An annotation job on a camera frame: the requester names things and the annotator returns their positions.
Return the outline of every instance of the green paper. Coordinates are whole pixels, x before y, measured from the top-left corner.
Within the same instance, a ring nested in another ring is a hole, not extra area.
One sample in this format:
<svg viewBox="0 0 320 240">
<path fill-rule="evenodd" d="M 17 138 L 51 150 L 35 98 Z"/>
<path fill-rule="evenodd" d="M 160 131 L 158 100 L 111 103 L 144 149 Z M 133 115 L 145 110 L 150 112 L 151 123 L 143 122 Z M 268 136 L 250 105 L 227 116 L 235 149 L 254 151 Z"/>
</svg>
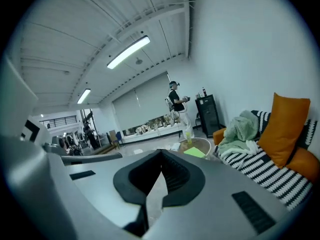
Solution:
<svg viewBox="0 0 320 240">
<path fill-rule="evenodd" d="M 197 157 L 197 158 L 203 158 L 203 157 L 206 156 L 204 153 L 202 153 L 196 147 L 189 148 L 188 150 L 184 151 L 183 153 L 185 153 L 187 155 L 191 155 L 191 156 Z"/>
</svg>

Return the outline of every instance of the coffee table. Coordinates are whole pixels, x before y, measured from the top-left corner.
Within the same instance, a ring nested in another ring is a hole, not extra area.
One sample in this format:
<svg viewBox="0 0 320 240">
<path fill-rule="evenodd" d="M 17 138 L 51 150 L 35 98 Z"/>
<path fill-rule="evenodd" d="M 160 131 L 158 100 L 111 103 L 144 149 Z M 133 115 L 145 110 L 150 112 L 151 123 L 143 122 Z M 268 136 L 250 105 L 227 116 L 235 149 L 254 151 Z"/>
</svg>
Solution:
<svg viewBox="0 0 320 240">
<path fill-rule="evenodd" d="M 191 140 L 192 140 L 191 144 L 188 144 L 186 139 L 180 141 L 180 147 L 177 152 L 180 154 L 183 154 L 186 150 L 191 149 L 192 147 L 195 147 L 205 154 L 205 156 L 203 157 L 204 159 L 208 159 L 211 151 L 210 141 L 205 138 L 192 138 Z"/>
</svg>

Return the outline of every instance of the chair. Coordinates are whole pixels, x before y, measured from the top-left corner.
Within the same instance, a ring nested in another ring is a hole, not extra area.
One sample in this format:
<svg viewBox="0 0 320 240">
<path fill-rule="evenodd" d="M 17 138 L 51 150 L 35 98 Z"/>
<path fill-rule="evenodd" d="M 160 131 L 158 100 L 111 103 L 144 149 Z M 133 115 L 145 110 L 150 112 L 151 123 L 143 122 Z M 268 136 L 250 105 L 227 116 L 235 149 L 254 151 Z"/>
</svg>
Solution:
<svg viewBox="0 0 320 240">
<path fill-rule="evenodd" d="M 201 119 L 200 119 L 199 113 L 196 114 L 196 119 L 195 119 L 195 127 L 196 127 L 196 129 L 198 130 L 197 122 L 200 122 L 200 125 L 201 125 Z"/>
<path fill-rule="evenodd" d="M 116 131 L 115 130 L 111 130 L 111 131 L 109 131 L 109 134 L 110 134 L 110 138 L 111 138 L 112 144 L 115 146 L 115 143 L 116 143 L 118 148 L 120 149 L 119 140 L 118 140 L 118 138 L 116 136 Z"/>
<path fill-rule="evenodd" d="M 120 141 L 121 141 L 122 146 L 125 146 L 124 143 L 123 143 L 123 141 L 122 141 L 121 132 L 118 131 L 118 132 L 115 134 L 115 136 L 116 136 L 116 138 L 117 138 L 117 140 L 118 140 L 118 143 L 120 144 Z"/>
</svg>

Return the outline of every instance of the red bottle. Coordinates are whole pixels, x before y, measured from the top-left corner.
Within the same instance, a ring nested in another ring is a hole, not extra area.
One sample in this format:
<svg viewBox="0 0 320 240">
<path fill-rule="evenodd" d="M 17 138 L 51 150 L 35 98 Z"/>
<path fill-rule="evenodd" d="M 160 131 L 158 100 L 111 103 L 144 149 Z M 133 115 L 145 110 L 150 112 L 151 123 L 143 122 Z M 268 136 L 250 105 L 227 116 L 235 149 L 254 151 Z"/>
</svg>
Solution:
<svg viewBox="0 0 320 240">
<path fill-rule="evenodd" d="M 206 89 L 204 87 L 202 87 L 202 91 L 203 91 L 204 96 L 207 96 L 207 92 L 206 92 Z"/>
</svg>

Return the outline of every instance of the ceiling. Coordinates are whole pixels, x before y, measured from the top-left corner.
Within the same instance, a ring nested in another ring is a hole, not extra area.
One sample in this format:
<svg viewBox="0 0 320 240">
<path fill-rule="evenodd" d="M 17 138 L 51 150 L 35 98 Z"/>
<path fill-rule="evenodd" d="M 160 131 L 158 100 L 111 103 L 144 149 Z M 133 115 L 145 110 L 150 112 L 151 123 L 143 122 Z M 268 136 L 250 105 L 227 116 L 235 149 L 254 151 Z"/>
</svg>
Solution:
<svg viewBox="0 0 320 240">
<path fill-rule="evenodd" d="M 74 106 L 85 88 L 85 103 L 99 104 L 136 76 L 187 57 L 189 13 L 189 0 L 37 0 L 22 23 L 20 56 L 38 111 Z M 148 45 L 107 68 L 144 35 Z"/>
</svg>

